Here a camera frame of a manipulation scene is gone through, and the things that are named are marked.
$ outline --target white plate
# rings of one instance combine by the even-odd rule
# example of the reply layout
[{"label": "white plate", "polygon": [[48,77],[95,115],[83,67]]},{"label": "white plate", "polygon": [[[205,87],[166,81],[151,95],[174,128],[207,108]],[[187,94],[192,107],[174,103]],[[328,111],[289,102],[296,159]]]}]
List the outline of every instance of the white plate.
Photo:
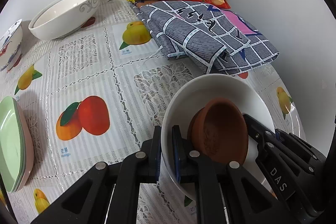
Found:
[{"label": "white plate", "polygon": [[[189,123],[193,116],[215,97],[231,100],[244,114],[249,114],[270,131],[274,132],[272,117],[260,96],[246,83],[228,75],[210,74],[197,77],[185,84],[172,98],[162,122],[162,157],[169,175],[176,186],[189,198],[195,200],[193,184],[180,185],[175,176],[172,153],[171,128],[179,125],[182,138],[187,138]],[[249,137],[249,148],[244,167],[260,183],[264,175],[255,163],[258,155],[257,143]]]}]

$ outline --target brown clay bowl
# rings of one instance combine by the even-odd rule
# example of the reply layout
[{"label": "brown clay bowl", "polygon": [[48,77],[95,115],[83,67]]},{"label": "brown clay bowl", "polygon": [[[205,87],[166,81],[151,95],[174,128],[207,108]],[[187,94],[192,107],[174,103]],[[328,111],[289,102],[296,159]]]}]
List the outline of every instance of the brown clay bowl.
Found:
[{"label": "brown clay bowl", "polygon": [[229,99],[212,99],[194,116],[189,125],[194,148],[212,160],[227,164],[243,164],[248,150],[245,120]]}]

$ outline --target gray checkered cloth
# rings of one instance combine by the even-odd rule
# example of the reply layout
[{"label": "gray checkered cloth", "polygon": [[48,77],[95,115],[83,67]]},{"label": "gray checkered cloth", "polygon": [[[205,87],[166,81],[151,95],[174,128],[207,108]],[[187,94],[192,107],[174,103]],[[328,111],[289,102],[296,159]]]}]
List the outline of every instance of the gray checkered cloth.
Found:
[{"label": "gray checkered cloth", "polygon": [[204,73],[236,75],[274,61],[279,52],[230,10],[196,1],[131,4],[168,58],[188,56]]}]

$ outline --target white bowl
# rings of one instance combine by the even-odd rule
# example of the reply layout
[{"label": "white bowl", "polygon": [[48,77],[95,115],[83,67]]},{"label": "white bowl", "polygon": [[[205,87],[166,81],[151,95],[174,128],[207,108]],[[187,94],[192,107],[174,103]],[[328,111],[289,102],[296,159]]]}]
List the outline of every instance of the white bowl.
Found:
[{"label": "white bowl", "polygon": [[[171,179],[192,200],[196,200],[194,184],[180,185],[176,180],[171,128],[173,125],[179,125],[182,138],[186,139],[189,123],[193,116],[215,97],[228,98],[242,113],[249,114],[274,132],[272,117],[263,100],[249,85],[238,78],[222,74],[210,74],[202,75],[185,84],[174,95],[164,115],[161,147],[162,157]],[[255,163],[257,156],[257,142],[249,137],[249,148],[243,166],[260,183],[263,183],[265,177]]]},{"label": "white bowl", "polygon": [[0,71],[10,70],[21,54],[22,19],[15,22],[0,38]]},{"label": "white bowl", "polygon": [[97,10],[100,0],[55,0],[29,23],[29,30],[39,39],[65,36],[82,26]]}]

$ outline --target bowl rim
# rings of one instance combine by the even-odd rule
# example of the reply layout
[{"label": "bowl rim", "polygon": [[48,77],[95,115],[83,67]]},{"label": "bowl rim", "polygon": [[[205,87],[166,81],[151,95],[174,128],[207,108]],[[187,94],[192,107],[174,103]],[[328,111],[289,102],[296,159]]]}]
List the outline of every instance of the bowl rim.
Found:
[{"label": "bowl rim", "polygon": [[[183,87],[181,87],[176,93],[175,95],[173,96],[173,98],[171,99],[171,101],[169,102],[169,105],[166,109],[166,112],[165,112],[165,115],[164,115],[164,118],[163,118],[163,121],[162,121],[162,125],[161,125],[161,153],[162,153],[162,158],[163,158],[163,162],[166,166],[166,169],[167,169],[167,172],[171,178],[171,180],[173,181],[173,183],[176,185],[176,187],[184,194],[186,195],[187,197],[193,199],[193,197],[190,195],[190,193],[188,193],[179,183],[178,181],[176,180],[176,177],[175,175],[172,175],[172,173],[174,173],[173,170],[171,170],[170,166],[169,166],[169,158],[168,158],[168,150],[166,149],[166,144],[167,144],[167,141],[165,140],[167,138],[167,136],[164,134],[164,128],[167,127],[167,118],[166,118],[166,113],[169,112],[169,110],[172,108],[172,105],[174,103],[174,101],[176,100],[176,98],[178,97],[178,95],[180,93],[182,93],[182,90],[184,90],[187,86],[189,85],[192,85],[193,82],[197,80],[200,80],[202,78],[207,78],[207,77],[231,77],[231,79],[233,81],[238,81],[240,82],[241,84],[247,86],[248,88],[250,88],[252,91],[254,91],[254,93],[259,97],[259,99],[264,103],[265,107],[267,108],[265,102],[263,101],[263,99],[260,97],[260,95],[251,87],[249,86],[247,83],[245,83],[243,80],[241,79],[238,79],[236,77],[233,77],[231,75],[224,75],[224,74],[219,74],[219,73],[212,73],[212,74],[206,74],[206,75],[201,75],[201,76],[198,76],[192,80],[190,80],[188,83],[186,83]],[[272,132],[275,132],[275,129],[274,129],[274,125],[269,128]]]},{"label": "bowl rim", "polygon": [[0,40],[3,39],[5,37],[6,32],[9,32],[9,36],[7,37],[7,40],[5,41],[3,46],[1,47],[0,52],[4,49],[4,47],[6,47],[9,44],[10,38],[15,33],[15,31],[18,29],[18,27],[21,25],[21,22],[22,22],[22,19],[19,19],[18,21],[16,21],[7,31],[5,31],[4,35],[0,38]]},{"label": "bowl rim", "polygon": [[81,5],[81,4],[83,4],[84,2],[86,2],[86,1],[88,1],[88,0],[84,0],[84,1],[82,1],[81,3],[79,3],[77,6],[72,7],[72,8],[69,9],[69,10],[66,10],[65,12],[63,12],[63,13],[60,14],[60,15],[58,15],[57,17],[54,17],[54,18],[48,20],[47,22],[44,22],[43,24],[41,24],[41,25],[39,25],[39,26],[37,26],[37,27],[34,27],[34,24],[35,24],[36,21],[40,18],[40,16],[41,16],[45,11],[47,11],[49,8],[51,8],[52,6],[54,6],[56,3],[59,3],[60,1],[61,1],[61,0],[54,0],[53,2],[49,3],[46,7],[44,7],[41,11],[39,11],[39,12],[37,13],[37,15],[34,16],[34,18],[33,18],[33,19],[31,20],[31,22],[29,23],[29,25],[28,25],[28,29],[29,29],[30,31],[31,31],[31,30],[36,30],[37,28],[42,27],[42,26],[45,25],[46,23],[49,23],[50,21],[55,20],[56,18],[60,17],[61,15],[64,15],[65,13],[67,13],[68,11],[70,11],[71,9],[73,9],[73,8],[75,8],[75,7],[77,7],[77,6]]}]

